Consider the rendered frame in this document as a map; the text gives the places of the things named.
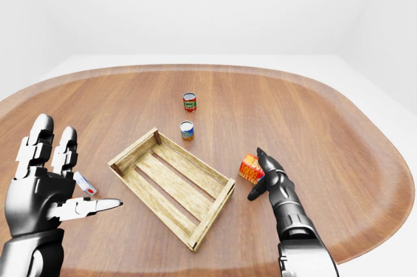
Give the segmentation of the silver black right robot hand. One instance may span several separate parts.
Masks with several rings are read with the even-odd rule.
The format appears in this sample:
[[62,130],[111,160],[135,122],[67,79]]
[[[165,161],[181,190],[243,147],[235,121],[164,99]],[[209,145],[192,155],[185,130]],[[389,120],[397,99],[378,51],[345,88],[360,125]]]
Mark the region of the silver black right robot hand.
[[288,178],[281,164],[260,147],[257,148],[257,156],[265,176],[252,188],[248,194],[248,200],[253,201],[268,190],[269,200],[273,207],[287,201],[294,201],[294,183]]

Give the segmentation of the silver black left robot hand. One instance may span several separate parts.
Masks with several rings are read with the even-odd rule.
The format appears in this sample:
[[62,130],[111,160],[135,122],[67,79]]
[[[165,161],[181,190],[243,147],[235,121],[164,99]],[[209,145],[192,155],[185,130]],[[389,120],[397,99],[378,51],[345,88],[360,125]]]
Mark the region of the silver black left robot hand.
[[29,136],[22,139],[16,157],[18,168],[5,202],[5,216],[13,237],[49,231],[62,221],[122,205],[121,200],[113,198],[73,198],[77,132],[66,127],[56,148],[52,147],[53,138],[53,119],[41,113]]

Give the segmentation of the red orange butter box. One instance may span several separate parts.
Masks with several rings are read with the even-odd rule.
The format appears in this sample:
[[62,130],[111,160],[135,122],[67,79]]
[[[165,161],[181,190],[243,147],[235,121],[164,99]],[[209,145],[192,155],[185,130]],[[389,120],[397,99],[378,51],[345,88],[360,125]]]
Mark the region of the red orange butter box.
[[263,169],[258,163],[258,157],[250,153],[247,153],[242,160],[238,174],[253,184],[257,184],[265,176]]

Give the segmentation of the wooden slat tray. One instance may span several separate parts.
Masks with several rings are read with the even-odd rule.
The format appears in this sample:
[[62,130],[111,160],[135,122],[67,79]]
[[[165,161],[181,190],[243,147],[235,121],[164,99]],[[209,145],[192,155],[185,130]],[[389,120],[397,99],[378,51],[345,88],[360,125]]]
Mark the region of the wooden slat tray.
[[121,181],[192,251],[233,194],[227,178],[153,128],[109,161]]

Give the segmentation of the small white box red dot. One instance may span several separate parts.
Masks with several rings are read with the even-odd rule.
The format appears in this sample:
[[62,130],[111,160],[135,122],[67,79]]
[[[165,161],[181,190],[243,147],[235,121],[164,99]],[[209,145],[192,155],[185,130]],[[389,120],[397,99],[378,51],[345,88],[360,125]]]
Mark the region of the small white box red dot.
[[73,179],[85,193],[89,194],[90,196],[96,194],[96,189],[80,172],[75,172],[73,175]]

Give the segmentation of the blue yellow label tin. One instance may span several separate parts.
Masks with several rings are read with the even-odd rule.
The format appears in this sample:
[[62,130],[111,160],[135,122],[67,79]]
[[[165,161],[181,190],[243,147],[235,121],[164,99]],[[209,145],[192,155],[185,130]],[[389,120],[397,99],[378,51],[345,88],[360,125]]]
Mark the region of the blue yellow label tin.
[[190,141],[194,138],[194,124],[191,121],[180,123],[180,131],[183,140]]

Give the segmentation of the red green label tin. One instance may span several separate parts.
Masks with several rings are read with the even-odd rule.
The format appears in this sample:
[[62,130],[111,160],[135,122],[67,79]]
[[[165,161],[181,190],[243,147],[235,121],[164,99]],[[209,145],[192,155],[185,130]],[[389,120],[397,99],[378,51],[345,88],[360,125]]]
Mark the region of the red green label tin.
[[195,93],[184,93],[183,96],[184,109],[193,113],[196,110],[196,95]]

